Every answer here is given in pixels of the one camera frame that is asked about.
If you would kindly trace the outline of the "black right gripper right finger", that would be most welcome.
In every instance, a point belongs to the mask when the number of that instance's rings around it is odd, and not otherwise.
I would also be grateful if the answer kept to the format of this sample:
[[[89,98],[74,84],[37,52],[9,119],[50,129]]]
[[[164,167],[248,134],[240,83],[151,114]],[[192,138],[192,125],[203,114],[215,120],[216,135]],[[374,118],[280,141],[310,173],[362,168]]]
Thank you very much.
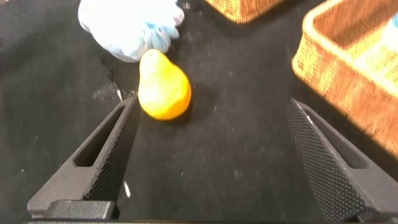
[[[326,221],[397,222],[397,181],[309,106],[291,98],[286,113]]]

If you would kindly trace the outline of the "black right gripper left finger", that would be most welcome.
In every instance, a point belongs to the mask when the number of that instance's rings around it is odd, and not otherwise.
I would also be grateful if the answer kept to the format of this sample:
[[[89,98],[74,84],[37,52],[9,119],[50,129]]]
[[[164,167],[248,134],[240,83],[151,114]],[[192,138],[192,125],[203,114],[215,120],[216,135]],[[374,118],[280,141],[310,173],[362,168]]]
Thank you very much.
[[[28,201],[34,220],[110,220],[139,124],[137,96],[120,102]]]

